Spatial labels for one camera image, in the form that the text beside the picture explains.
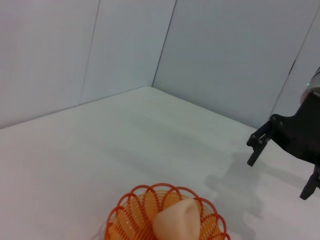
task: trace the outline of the white wall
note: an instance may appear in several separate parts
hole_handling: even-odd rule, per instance
[[[81,103],[151,86],[175,0],[102,0]]]
[[[154,87],[259,127],[319,0],[177,0]]]
[[[1,0],[0,128],[150,86],[174,4]]]
[[[320,66],[320,12],[308,32],[296,62],[272,111],[283,116],[294,115],[300,107],[300,97]]]
[[[76,106],[98,0],[0,1],[0,128]]]

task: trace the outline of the orange basket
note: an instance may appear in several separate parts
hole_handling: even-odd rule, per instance
[[[143,189],[146,189],[144,193],[135,194]],[[199,197],[186,187],[175,187],[167,183],[139,185],[124,195],[108,216],[104,239],[156,240],[152,227],[156,215],[188,198],[195,199],[199,209],[201,222],[199,239],[230,240],[225,220],[210,201]]]

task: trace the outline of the orange wire basket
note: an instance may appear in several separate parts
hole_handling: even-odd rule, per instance
[[[146,190],[142,194],[135,194],[143,189]],[[167,183],[139,185],[125,194],[108,216],[104,239],[156,240],[152,228],[156,215],[188,198],[193,198],[199,209],[199,240],[230,240],[225,220],[210,201],[199,197],[186,187],[176,187]]]

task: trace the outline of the white floor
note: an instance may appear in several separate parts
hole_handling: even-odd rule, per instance
[[[212,201],[232,240],[318,240],[313,171],[254,129],[143,87],[0,131],[0,239],[102,240],[119,198],[139,184],[185,186]]]

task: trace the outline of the robotic arm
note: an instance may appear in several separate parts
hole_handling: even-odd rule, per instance
[[[273,140],[284,151],[303,161],[314,164],[313,174],[302,190],[300,198],[306,200],[320,188],[320,67],[307,85],[301,106],[293,116],[271,115],[262,127],[254,132],[247,145],[253,153],[247,164],[251,167]]]

